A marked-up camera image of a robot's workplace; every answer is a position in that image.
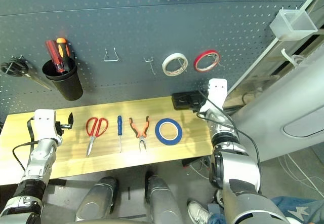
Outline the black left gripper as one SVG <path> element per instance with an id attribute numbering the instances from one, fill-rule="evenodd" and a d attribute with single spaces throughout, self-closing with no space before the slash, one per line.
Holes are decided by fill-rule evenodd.
<path id="1" fill-rule="evenodd" d="M 73 122 L 74 122 L 73 113 L 70 113 L 70 115 L 68 117 L 68 124 L 61 124 L 60 122 L 56 121 L 55 129 L 56 129 L 57 134 L 59 136 L 62 136 L 65 129 L 68 129 L 68 130 L 72 129 Z"/>

